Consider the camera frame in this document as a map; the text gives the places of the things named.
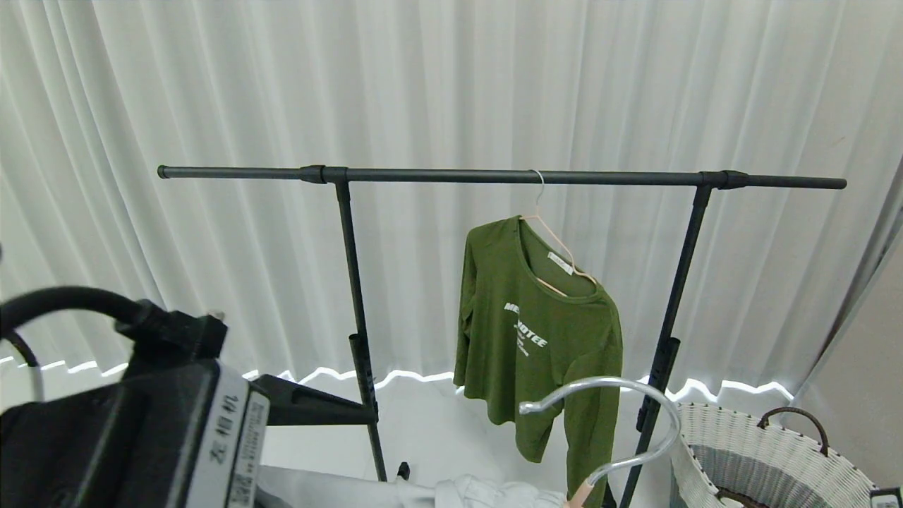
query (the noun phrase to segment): white floor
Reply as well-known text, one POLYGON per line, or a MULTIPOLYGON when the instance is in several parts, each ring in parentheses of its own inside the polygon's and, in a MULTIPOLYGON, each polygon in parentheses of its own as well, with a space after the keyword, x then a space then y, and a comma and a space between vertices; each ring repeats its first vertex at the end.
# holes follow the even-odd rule
MULTIPOLYGON (((319 376, 308 383, 349 400, 359 400, 354 379, 339 381, 319 376)), ((423 383, 399 378, 377 392, 379 431, 386 472, 395 475, 399 464, 411 466, 411 481, 432 486, 444 479, 473 474, 500 482, 522 481, 564 491, 567 444, 561 419, 556 421, 542 464, 522 458, 514 444, 514 425, 495 426, 486 417, 485 402, 456 395, 450 381, 423 383)), ((705 402, 691 391, 684 401, 705 402)), ((637 410, 641 397, 621 394, 615 456, 633 455, 637 444, 637 410)), ((751 414, 785 405, 776 392, 752 395, 723 390, 719 403, 751 414)), ((376 479, 367 431, 363 427, 269 428, 263 462, 270 466, 308 469, 324 473, 376 479)), ((627 473, 611 478, 619 498, 627 473)), ((644 468, 632 506, 668 506, 670 465, 660 460, 644 468)))

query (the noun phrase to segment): horizontal metal bar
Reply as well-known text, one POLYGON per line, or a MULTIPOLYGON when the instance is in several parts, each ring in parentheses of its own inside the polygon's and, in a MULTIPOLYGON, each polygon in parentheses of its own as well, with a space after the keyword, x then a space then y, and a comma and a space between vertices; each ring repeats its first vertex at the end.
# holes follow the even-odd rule
MULTIPOLYGON (((393 169, 348 168, 311 165, 301 168, 264 167, 179 167, 161 165, 161 178, 263 178, 304 180, 312 183, 338 182, 448 182, 448 183, 539 183, 534 171, 477 169, 393 169)), ((700 173, 640 173, 607 171, 543 171, 546 183, 583 185, 667 185, 739 187, 795 187, 842 189, 842 178, 744 174, 734 171, 700 173)))

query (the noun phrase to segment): shirt sleeve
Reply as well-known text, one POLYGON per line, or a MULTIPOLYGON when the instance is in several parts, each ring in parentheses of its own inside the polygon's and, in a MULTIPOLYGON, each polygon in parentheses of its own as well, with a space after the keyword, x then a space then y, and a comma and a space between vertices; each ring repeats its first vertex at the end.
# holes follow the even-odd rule
MULTIPOLYGON (((620 376, 621 350, 610 332, 605 346, 578 357, 568 367, 564 384, 591 376, 620 376)), ((564 399, 564 435, 567 437, 568 498, 597 467, 611 461, 620 389, 578 391, 564 399)), ((586 506, 601 506, 607 478, 592 489, 586 506)))
POLYGON ((470 319, 473 316, 473 299, 477 287, 477 267, 473 260, 470 235, 464 245, 464 270, 461 274, 461 302, 458 318, 458 352, 454 364, 454 384, 463 386, 467 373, 468 351, 470 349, 470 319))

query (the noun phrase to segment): green shirt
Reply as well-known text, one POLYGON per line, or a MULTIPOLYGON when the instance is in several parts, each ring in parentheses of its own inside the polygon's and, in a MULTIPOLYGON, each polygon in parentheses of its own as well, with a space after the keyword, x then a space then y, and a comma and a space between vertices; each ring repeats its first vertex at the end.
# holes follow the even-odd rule
MULTIPOLYGON (((619 390, 583 390, 542 413, 521 415, 517 405, 580 378, 620 376, 621 334, 618 309, 602 286, 568 274, 570 266, 553 256, 561 258, 517 216, 470 231, 454 382, 466 397, 487 402, 493 423, 515 422, 517 449, 531 462, 542 460, 563 410, 570 496, 611 460, 619 390)), ((599 481, 587 506, 601 505, 604 488, 599 481)))

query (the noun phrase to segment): black cable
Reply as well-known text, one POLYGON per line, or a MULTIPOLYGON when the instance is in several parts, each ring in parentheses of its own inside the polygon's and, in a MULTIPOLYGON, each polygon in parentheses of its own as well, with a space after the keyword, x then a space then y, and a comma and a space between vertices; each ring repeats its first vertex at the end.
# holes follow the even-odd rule
POLYGON ((122 323, 135 320, 142 307, 128 298, 95 287, 46 287, 7 300, 0 306, 0 337, 51 312, 66 309, 90 310, 122 323))
POLYGON ((34 351, 32 348, 28 346, 28 343, 25 339, 22 338, 15 330, 3 336, 4 339, 9 341, 10 344, 13 345, 16 351, 22 355, 25 359, 25 364, 29 367, 38 367, 41 364, 38 363, 38 359, 34 356, 34 351))

